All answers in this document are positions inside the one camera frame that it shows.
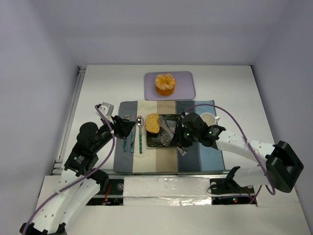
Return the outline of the striped cloth placemat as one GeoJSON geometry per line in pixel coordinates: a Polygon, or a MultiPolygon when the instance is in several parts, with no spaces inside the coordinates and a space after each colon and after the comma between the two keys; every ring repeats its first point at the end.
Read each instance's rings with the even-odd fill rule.
{"type": "MultiPolygon", "coordinates": [[[[149,114],[177,114],[185,109],[195,112],[216,114],[213,107],[215,102],[209,101],[124,101],[120,103],[118,114],[124,118],[130,115],[135,121],[138,116],[147,118],[149,114]]],[[[196,142],[186,148],[187,153],[182,156],[176,147],[149,147],[146,143],[146,130],[142,130],[143,152],[139,153],[138,127],[134,127],[134,153],[131,149],[131,135],[127,137],[127,151],[123,152],[123,141],[116,140],[113,159],[113,169],[122,173],[147,172],[209,172],[225,169],[221,151],[207,148],[196,142]]]]}

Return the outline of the white ceramic mug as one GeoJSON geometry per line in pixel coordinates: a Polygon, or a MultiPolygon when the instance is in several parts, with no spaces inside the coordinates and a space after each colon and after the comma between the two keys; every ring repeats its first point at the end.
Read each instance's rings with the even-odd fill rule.
{"type": "Polygon", "coordinates": [[[211,113],[202,113],[200,117],[208,126],[216,125],[220,120],[220,117],[214,116],[211,113]]]}

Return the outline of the round orange bundt cake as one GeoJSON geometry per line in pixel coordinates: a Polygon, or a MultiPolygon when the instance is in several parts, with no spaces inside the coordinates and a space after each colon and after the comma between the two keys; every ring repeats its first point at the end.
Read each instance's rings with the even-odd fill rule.
{"type": "Polygon", "coordinates": [[[173,94],[176,84],[176,79],[169,73],[159,74],[155,78],[156,92],[162,96],[173,94]]]}

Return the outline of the silver metal tongs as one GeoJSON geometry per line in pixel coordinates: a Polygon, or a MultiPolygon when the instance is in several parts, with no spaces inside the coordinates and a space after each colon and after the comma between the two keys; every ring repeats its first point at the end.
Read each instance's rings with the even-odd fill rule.
{"type": "MultiPolygon", "coordinates": [[[[169,128],[169,126],[167,125],[167,121],[163,116],[158,117],[158,123],[167,132],[168,136],[171,139],[173,139],[174,138],[174,132],[172,132],[172,130],[169,128]]],[[[178,143],[176,144],[176,148],[178,149],[179,153],[182,156],[184,156],[187,153],[187,151],[178,143]]]]}

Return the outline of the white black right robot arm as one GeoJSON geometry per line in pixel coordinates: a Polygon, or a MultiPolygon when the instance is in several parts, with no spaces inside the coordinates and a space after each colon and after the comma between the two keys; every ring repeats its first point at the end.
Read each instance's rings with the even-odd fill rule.
{"type": "Polygon", "coordinates": [[[233,167],[225,178],[211,180],[209,190],[214,195],[235,193],[247,186],[268,186],[272,190],[290,193],[304,165],[284,141],[277,144],[248,140],[219,125],[208,125],[196,113],[184,113],[177,125],[177,146],[187,148],[195,142],[205,147],[234,153],[256,162],[256,166],[233,167]]]}

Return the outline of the lavender plastic tray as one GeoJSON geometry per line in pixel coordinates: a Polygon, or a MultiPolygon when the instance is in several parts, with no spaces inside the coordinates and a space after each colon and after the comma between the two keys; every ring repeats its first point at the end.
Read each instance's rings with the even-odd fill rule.
{"type": "Polygon", "coordinates": [[[148,101],[193,100],[196,97],[193,75],[189,71],[149,72],[144,75],[144,97],[148,101]],[[155,78],[165,73],[171,74],[177,82],[173,94],[169,96],[159,95],[156,91],[155,78]]]}

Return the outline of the yellow bread slice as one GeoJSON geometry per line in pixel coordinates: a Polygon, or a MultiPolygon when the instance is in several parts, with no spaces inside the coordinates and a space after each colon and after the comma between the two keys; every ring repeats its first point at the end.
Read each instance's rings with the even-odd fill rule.
{"type": "Polygon", "coordinates": [[[149,114],[146,118],[145,129],[146,131],[157,134],[160,130],[160,125],[158,122],[159,115],[158,114],[149,114]]]}

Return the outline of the black floral square plate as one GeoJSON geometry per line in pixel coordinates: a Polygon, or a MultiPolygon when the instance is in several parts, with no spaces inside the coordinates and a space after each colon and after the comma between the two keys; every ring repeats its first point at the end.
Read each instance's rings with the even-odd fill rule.
{"type": "Polygon", "coordinates": [[[162,114],[159,119],[165,121],[172,135],[162,127],[159,127],[158,133],[146,131],[146,143],[149,147],[176,147],[179,142],[179,128],[181,127],[180,115],[177,114],[162,114]]]}

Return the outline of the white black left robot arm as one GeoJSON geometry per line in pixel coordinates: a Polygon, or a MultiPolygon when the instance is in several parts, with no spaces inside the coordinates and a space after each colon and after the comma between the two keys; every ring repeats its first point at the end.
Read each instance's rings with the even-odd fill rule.
{"type": "Polygon", "coordinates": [[[65,235],[88,201],[109,188],[109,175],[96,168],[97,152],[115,138],[129,136],[134,121],[119,116],[98,127],[84,123],[58,181],[55,192],[46,199],[20,228],[23,235],[65,235]]]}

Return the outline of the aluminium frame rail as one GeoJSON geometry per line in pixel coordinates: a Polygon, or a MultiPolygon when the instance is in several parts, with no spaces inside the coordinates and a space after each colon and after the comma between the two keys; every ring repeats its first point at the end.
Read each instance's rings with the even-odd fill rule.
{"type": "Polygon", "coordinates": [[[62,165],[64,162],[64,157],[65,157],[65,152],[66,152],[66,147],[70,135],[70,130],[72,127],[79,95],[81,92],[81,87],[84,81],[85,73],[86,73],[87,66],[79,66],[78,67],[78,74],[77,74],[77,80],[76,80],[76,85],[74,88],[74,93],[72,96],[72,100],[69,106],[69,111],[68,111],[68,116],[65,124],[65,128],[62,134],[59,150],[56,156],[56,159],[53,164],[53,168],[51,171],[50,175],[60,175],[61,170],[62,170],[62,165]]]}

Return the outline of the foil covered white panel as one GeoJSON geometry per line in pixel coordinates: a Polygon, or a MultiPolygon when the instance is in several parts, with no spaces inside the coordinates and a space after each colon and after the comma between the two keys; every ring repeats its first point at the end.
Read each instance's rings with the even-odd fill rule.
{"type": "Polygon", "coordinates": [[[124,179],[124,206],[207,206],[209,178],[127,177],[124,179]]]}

